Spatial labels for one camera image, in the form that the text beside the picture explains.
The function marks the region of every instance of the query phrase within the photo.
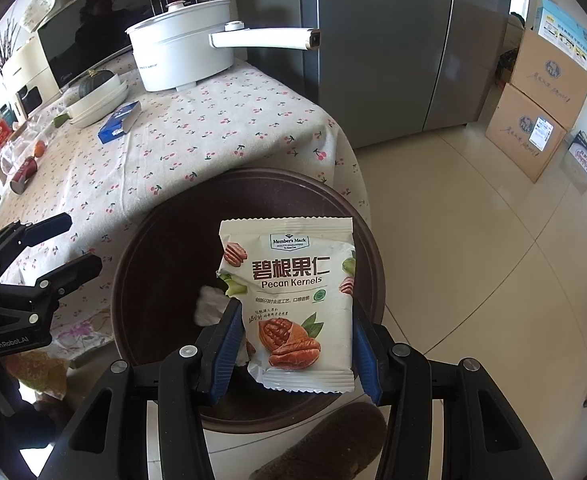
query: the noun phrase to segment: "orange fruit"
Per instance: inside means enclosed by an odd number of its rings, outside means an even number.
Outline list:
[[[39,140],[34,147],[34,156],[40,158],[45,155],[45,149],[45,143],[42,140]]]

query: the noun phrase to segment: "refrigerator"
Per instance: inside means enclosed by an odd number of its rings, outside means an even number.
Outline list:
[[[315,52],[248,61],[324,108],[354,148],[476,121],[510,0],[237,0],[248,27],[319,27]]]

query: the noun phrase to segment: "pecan kernels packet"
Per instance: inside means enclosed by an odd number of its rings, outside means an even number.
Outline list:
[[[248,371],[266,388],[351,392],[351,218],[225,220],[218,275],[242,303]]]

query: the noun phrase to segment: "table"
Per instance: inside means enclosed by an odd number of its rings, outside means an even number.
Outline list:
[[[106,68],[128,82],[127,102],[142,104],[131,131],[101,144],[97,132],[106,118],[81,130],[65,123],[26,191],[8,191],[0,203],[0,228],[61,212],[74,221],[69,232],[25,250],[3,282],[33,285],[85,253],[103,261],[98,278],[61,301],[53,342],[43,349],[49,356],[74,359],[113,339],[111,286],[136,227],[159,203],[226,170],[248,165],[303,173],[333,187],[369,221],[365,184],[340,127],[251,65],[237,60],[189,91],[153,93],[144,90],[131,53]]]

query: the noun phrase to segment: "silver bolt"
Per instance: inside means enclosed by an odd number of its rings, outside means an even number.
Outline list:
[[[399,343],[394,345],[393,348],[391,348],[391,351],[398,357],[407,357],[411,353],[411,348],[403,343]]]
[[[478,363],[473,357],[467,357],[463,362],[462,366],[467,368],[470,372],[477,372],[480,370],[480,363]]]
[[[127,369],[127,363],[124,361],[114,361],[109,368],[113,373],[119,374]]]
[[[183,348],[178,350],[178,353],[180,354],[181,357],[193,357],[194,355],[196,355],[198,353],[198,348],[196,348],[193,345],[187,345],[187,346],[183,346]]]

